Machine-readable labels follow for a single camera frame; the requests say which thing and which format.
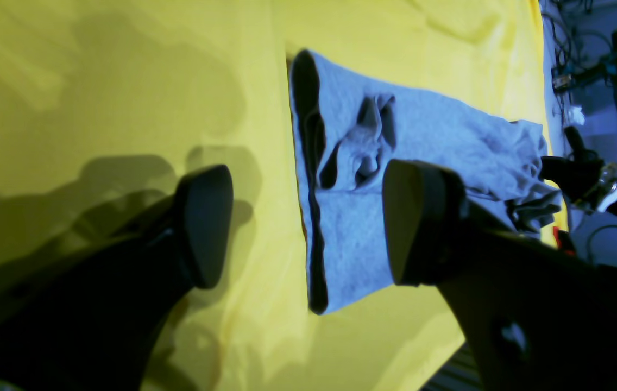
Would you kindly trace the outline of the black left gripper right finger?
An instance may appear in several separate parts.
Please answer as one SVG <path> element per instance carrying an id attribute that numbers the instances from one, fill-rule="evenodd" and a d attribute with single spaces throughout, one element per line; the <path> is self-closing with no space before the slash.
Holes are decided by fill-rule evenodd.
<path id="1" fill-rule="evenodd" d="M 507 230 L 457 173 L 393 159 L 383 178 L 399 286 L 435 286 L 485 390 L 617 390 L 617 276 Z"/>

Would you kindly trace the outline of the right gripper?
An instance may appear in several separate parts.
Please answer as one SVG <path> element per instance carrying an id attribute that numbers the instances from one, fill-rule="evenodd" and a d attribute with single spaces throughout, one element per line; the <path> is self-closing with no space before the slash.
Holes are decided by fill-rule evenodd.
<path id="1" fill-rule="evenodd" d="M 577 202 L 577 208 L 589 215 L 617 216 L 617 170 L 604 166 L 602 159 L 574 161 L 543 156 L 539 177 L 559 186 L 571 202 Z"/>

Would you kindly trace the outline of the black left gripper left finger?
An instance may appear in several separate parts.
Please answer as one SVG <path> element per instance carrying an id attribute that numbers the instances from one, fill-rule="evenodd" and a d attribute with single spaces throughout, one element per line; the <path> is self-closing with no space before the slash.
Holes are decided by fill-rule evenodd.
<path id="1" fill-rule="evenodd" d="M 226 165 L 183 176 L 140 227 L 80 251 L 0 322 L 0 380 L 24 390 L 138 390 L 173 307 L 219 283 L 234 188 Z"/>

